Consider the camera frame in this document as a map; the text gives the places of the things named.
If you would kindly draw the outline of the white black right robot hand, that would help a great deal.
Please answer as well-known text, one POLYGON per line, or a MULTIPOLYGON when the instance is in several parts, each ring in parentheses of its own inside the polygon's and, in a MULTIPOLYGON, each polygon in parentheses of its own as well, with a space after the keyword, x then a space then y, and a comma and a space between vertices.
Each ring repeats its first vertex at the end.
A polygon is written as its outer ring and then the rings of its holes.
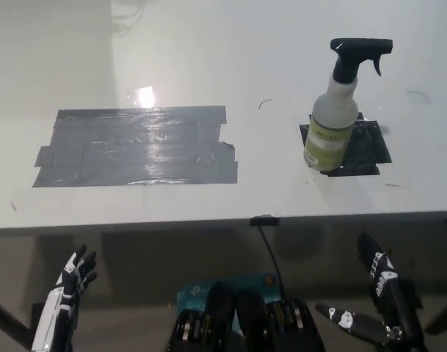
POLYGON ((377 320, 358 312, 317 303, 316 310, 342 331, 389 351, 426 351, 417 310, 423 307, 410 279, 403 279, 387 252, 367 233, 357 238, 359 259, 371 278, 370 294, 377 320))

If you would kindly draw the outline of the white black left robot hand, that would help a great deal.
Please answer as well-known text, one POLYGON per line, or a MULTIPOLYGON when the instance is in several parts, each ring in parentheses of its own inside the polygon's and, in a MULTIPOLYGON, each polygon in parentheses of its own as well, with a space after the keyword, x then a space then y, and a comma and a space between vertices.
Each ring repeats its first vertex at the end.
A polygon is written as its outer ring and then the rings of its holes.
POLYGON ((72 351, 81 296, 97 277, 96 252, 81 245, 69 258, 48 293, 31 351, 72 351))

